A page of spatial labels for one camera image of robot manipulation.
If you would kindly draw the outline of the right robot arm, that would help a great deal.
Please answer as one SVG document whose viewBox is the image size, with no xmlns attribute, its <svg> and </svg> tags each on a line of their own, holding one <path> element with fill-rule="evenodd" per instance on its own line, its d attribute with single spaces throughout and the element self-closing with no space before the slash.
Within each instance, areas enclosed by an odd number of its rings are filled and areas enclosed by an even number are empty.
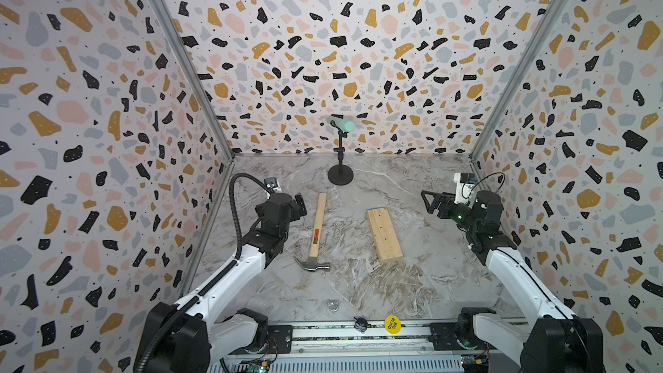
<svg viewBox="0 0 663 373">
<path fill-rule="evenodd" d="M 604 371 L 601 328 L 576 315 L 530 269 L 500 229 L 503 205 L 497 193 L 481 190 L 466 203 L 450 193 L 424 191 L 421 197 L 427 212 L 461 229 L 470 251 L 502 283 L 527 321 L 515 326 L 487 307 L 464 307 L 454 331 L 459 345 L 493 347 L 522 372 Z"/>
</svg>

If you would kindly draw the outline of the wooden handle claw hammer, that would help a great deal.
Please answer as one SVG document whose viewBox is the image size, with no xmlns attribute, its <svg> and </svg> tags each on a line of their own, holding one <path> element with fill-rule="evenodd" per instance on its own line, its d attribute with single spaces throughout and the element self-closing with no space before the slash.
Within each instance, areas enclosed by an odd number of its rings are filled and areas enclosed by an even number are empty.
<svg viewBox="0 0 663 373">
<path fill-rule="evenodd" d="M 312 242 L 309 248 L 309 255 L 306 260 L 295 258 L 295 262 L 300 265 L 302 269 L 309 272 L 316 271 L 329 271 L 331 265 L 327 262 L 319 261 L 319 250 L 322 239 L 322 227 L 324 224 L 326 212 L 327 194 L 320 193 L 317 201 L 316 214 L 314 217 L 314 232 Z"/>
</svg>

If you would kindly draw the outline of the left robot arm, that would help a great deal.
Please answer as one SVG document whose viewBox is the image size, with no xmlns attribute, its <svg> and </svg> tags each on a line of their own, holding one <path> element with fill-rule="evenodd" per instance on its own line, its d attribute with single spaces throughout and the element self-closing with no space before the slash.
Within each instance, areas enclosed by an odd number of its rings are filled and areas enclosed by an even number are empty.
<svg viewBox="0 0 663 373">
<path fill-rule="evenodd" d="M 136 372 L 206 372 L 239 349 L 260 350 L 267 339 L 266 316 L 243 309 L 223 322 L 219 316 L 249 281 L 284 249 L 292 222 L 306 216 L 300 194 L 273 193 L 256 208 L 258 225 L 230 258 L 198 288 L 174 304 L 158 303 L 148 313 L 136 353 Z"/>
</svg>

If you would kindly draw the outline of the wooden block with nails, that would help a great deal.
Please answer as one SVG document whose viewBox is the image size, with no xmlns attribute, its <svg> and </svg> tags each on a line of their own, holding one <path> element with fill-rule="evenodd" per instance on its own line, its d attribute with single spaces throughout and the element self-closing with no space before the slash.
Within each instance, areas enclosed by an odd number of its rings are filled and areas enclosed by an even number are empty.
<svg viewBox="0 0 663 373">
<path fill-rule="evenodd" d="M 378 261 L 381 264 L 403 258 L 402 248 L 396 236 L 390 214 L 386 208 L 375 208 L 367 212 L 369 225 L 376 244 Z"/>
</svg>

